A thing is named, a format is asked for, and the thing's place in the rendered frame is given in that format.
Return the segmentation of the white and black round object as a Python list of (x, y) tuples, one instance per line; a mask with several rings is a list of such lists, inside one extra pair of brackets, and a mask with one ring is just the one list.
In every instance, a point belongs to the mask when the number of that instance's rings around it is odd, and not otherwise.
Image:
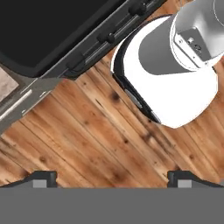
[(138, 26), (115, 49), (110, 72), (150, 120), (179, 128), (218, 92), (224, 56), (224, 0), (192, 0)]

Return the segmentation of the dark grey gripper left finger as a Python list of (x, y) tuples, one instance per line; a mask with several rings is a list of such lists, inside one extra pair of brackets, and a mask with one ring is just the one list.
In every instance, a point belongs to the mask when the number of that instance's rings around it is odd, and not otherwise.
[(2, 188), (9, 187), (30, 187), (30, 188), (54, 188), (57, 187), (56, 171), (34, 171), (27, 177), (2, 185)]

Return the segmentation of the black stove knob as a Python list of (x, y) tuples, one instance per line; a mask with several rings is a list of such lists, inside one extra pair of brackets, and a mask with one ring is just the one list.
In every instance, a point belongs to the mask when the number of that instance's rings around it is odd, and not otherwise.
[(113, 32), (103, 32), (97, 36), (97, 40), (101, 44), (104, 42), (112, 44), (115, 42), (115, 34)]
[(146, 12), (146, 3), (141, 2), (141, 3), (134, 3), (129, 7), (129, 14), (131, 16), (142, 16)]

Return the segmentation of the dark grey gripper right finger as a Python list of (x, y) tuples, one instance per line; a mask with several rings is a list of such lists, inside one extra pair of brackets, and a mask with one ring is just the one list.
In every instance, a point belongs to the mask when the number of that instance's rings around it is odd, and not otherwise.
[(169, 179), (167, 186), (172, 188), (224, 188), (224, 185), (201, 179), (190, 171), (168, 171), (167, 178)]

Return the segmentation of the black stove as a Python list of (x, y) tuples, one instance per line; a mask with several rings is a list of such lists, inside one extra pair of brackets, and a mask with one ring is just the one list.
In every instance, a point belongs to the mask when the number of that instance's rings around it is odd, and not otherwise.
[[(167, 0), (0, 0), (0, 65), (29, 78), (78, 76)], [(129, 7), (146, 3), (142, 16)], [(97, 36), (113, 32), (115, 42)]]

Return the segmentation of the grey drawer front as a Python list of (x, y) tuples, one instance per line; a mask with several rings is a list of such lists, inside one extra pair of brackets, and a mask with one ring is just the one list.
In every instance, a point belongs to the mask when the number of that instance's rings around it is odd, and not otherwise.
[(0, 66), (0, 115), (32, 89), (32, 94), (0, 122), (0, 135), (49, 95), (61, 81), (58, 77), (28, 78)]

